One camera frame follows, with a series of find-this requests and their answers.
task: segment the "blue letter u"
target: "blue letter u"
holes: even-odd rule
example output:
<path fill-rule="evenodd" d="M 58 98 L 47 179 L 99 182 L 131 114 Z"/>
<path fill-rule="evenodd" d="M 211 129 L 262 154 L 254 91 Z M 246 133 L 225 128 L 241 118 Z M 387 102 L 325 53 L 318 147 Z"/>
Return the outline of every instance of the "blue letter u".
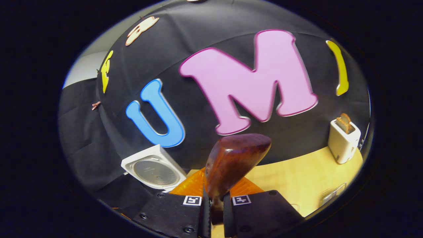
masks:
<path fill-rule="evenodd" d="M 131 102 L 126 108 L 126 115 L 135 123 L 141 133 L 153 144 L 161 147 L 179 145 L 185 138 L 185 129 L 175 112 L 163 96 L 162 81 L 155 79 L 141 90 L 141 99 L 149 102 L 168 128 L 164 135 L 157 133 L 140 111 L 138 101 Z"/>

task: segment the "screw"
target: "screw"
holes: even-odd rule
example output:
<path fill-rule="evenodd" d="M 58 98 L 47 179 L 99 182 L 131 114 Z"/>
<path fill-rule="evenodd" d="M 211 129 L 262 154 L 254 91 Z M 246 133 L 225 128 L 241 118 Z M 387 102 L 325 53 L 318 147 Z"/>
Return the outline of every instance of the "screw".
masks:
<path fill-rule="evenodd" d="M 194 228 L 192 228 L 192 227 L 185 227 L 184 228 L 184 232 L 185 233 L 193 233 L 195 230 L 194 230 Z"/>
<path fill-rule="evenodd" d="M 148 218 L 147 214 L 145 214 L 145 213 L 141 213 L 140 217 L 141 217 L 142 220 L 147 220 L 147 218 Z"/>
<path fill-rule="evenodd" d="M 239 229 L 239 231 L 240 231 L 240 232 L 249 232 L 249 231 L 251 231 L 251 227 L 250 227 L 250 226 L 242 226 L 242 227 Z"/>

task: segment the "pink letter m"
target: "pink letter m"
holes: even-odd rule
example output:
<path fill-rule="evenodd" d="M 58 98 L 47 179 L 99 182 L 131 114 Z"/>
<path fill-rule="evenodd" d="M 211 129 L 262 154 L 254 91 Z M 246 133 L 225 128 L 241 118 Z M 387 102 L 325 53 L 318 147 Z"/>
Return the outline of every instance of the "pink letter m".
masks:
<path fill-rule="evenodd" d="M 240 116 L 232 100 L 260 122 L 272 115 L 276 85 L 281 102 L 280 116 L 292 116 L 317 105 L 307 71 L 295 46 L 294 36 L 284 30 L 264 30 L 255 35 L 255 69 L 216 48 L 190 56 L 179 68 L 200 86 L 216 115 L 219 135 L 247 129 L 251 122 Z"/>

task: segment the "white device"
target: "white device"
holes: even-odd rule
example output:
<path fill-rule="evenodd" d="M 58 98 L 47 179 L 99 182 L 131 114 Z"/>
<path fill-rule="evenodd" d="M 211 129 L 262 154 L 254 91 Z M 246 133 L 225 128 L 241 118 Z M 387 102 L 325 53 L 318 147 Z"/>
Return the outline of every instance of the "white device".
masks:
<path fill-rule="evenodd" d="M 121 166 L 143 184 L 164 192 L 171 191 L 187 178 L 185 171 L 160 145 L 123 159 Z"/>
<path fill-rule="evenodd" d="M 352 132 L 345 133 L 337 124 L 336 119 L 330 122 L 328 147 L 336 162 L 343 164 L 349 161 L 357 149 L 361 136 L 360 130 L 350 122 Z"/>

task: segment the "table surface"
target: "table surface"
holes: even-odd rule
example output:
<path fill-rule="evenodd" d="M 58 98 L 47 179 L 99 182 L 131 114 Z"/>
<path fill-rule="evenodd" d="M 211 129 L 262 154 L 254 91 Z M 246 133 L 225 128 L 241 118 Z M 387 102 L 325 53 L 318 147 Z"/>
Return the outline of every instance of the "table surface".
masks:
<path fill-rule="evenodd" d="M 363 158 L 356 149 L 351 160 L 338 164 L 328 147 L 290 160 L 254 167 L 245 177 L 261 189 L 277 190 L 306 217 L 320 207 L 322 197 L 355 178 Z M 191 170 L 188 176 L 196 172 Z M 223 225 L 213 226 L 212 238 L 223 238 Z"/>

